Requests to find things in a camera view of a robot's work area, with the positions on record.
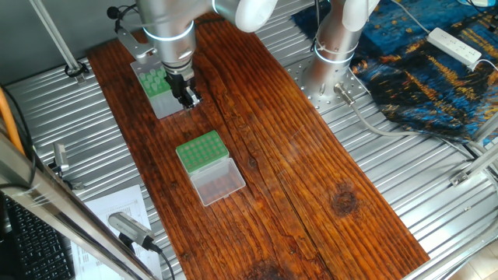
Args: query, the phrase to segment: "wood knot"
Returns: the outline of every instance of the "wood knot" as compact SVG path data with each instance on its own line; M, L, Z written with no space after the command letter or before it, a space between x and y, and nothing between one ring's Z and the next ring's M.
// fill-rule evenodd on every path
M343 191L334 196L332 207L335 214L343 217L351 213L356 208L356 196L351 191Z
M251 268L245 280L285 280L283 269L275 265L272 261L261 261Z
M249 166L251 168L255 168L256 166L258 166L258 161L255 158L251 157L249 159Z

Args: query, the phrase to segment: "white power strip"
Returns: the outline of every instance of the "white power strip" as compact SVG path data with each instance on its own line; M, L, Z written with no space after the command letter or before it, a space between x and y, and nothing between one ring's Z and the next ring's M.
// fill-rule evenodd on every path
M480 52L438 27L427 36L427 41L466 66L474 65L481 57Z

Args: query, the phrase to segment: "silver cylinder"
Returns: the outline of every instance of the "silver cylinder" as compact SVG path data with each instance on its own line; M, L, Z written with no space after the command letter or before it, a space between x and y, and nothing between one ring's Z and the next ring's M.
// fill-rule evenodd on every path
M235 25L235 13L240 0L212 0L212 8L220 16Z
M348 70L362 30L352 32L342 24L344 2L331 1L331 11L320 25L313 61L303 72L307 91L333 88Z
M207 10L206 5L177 0L136 0L136 3L144 31L160 60L166 65L188 63L195 51L193 19Z

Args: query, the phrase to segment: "clear plastic lid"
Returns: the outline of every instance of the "clear plastic lid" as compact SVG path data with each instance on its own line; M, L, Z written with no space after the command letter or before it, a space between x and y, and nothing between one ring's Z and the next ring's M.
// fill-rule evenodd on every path
M195 174L190 180L204 206L208 206L220 198L228 197L229 194L246 185L231 158Z

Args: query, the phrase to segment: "pipette tip box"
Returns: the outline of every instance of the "pipette tip box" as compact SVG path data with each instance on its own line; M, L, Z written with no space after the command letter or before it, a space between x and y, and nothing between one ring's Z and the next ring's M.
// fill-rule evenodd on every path
M216 131L179 145L176 152L204 206L246 185Z

